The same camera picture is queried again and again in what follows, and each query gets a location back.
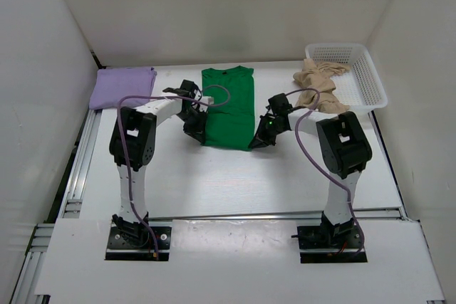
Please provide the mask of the green t shirt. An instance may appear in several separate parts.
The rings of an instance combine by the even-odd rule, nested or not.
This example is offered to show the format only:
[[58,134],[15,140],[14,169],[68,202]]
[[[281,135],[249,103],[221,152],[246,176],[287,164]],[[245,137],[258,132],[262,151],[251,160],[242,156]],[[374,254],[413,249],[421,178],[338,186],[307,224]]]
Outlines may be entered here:
[[221,107],[210,108],[205,145],[247,151],[254,136],[254,70],[237,66],[225,70],[202,71],[203,94]]

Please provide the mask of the beige t shirt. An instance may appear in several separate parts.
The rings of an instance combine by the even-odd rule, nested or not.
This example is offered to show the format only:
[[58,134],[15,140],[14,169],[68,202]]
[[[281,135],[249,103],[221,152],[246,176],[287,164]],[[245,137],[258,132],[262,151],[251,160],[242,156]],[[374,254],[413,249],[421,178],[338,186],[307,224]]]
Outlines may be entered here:
[[333,115],[349,111],[350,107],[334,95],[337,87],[332,77],[341,76],[350,69],[349,65],[342,63],[304,59],[302,70],[293,75],[295,84],[302,89],[296,106]]

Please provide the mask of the purple t shirt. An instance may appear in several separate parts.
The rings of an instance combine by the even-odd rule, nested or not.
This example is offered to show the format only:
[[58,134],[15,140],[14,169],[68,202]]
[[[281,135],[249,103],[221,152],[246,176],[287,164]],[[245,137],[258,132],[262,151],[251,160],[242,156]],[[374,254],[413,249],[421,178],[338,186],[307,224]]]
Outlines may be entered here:
[[150,66],[100,69],[88,107],[90,110],[115,108],[129,95],[150,97],[156,76],[157,71]]

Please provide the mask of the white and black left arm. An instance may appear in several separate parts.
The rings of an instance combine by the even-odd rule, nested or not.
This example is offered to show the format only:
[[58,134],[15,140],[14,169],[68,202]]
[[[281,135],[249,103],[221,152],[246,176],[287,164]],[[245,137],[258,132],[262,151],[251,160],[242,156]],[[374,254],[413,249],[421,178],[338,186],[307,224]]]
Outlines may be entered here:
[[112,220],[132,247],[159,249],[145,204],[145,171],[155,153],[157,128],[176,116],[184,133],[203,144],[208,110],[215,106],[214,98],[189,80],[165,88],[159,96],[128,95],[120,100],[109,144],[120,177],[120,209]]

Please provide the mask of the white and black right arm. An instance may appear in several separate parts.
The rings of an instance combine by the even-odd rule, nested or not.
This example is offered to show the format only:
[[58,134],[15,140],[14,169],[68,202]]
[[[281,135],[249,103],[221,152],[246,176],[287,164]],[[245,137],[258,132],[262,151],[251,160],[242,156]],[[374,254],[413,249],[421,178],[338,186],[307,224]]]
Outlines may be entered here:
[[[249,149],[276,144],[281,133],[294,131],[296,141],[308,161],[329,180],[328,199],[318,227],[299,228],[295,237],[305,248],[339,248],[353,237],[362,248],[364,235],[353,212],[353,200],[361,173],[372,158],[372,149],[354,112],[345,111],[331,118],[316,119],[316,101],[293,106],[288,95],[280,93],[268,99],[267,112],[249,143]],[[301,123],[312,119],[325,164],[320,166],[301,141]]]

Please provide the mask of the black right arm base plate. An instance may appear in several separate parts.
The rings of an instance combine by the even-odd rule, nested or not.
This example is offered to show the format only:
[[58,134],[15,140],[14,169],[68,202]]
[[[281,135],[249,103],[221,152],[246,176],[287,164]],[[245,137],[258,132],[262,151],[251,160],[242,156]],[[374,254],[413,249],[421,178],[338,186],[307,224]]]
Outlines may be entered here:
[[291,235],[298,241],[301,264],[367,263],[358,227],[331,236],[320,226],[297,226]]

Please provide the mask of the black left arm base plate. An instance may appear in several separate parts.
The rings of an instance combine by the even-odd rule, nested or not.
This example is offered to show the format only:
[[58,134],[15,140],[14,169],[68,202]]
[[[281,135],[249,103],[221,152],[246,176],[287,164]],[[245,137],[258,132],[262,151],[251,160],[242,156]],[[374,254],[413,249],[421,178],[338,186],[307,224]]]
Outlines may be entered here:
[[172,242],[172,227],[151,226],[157,240],[158,253],[150,231],[140,226],[138,236],[119,229],[114,222],[110,225],[110,233],[105,250],[106,261],[169,261],[170,245]]

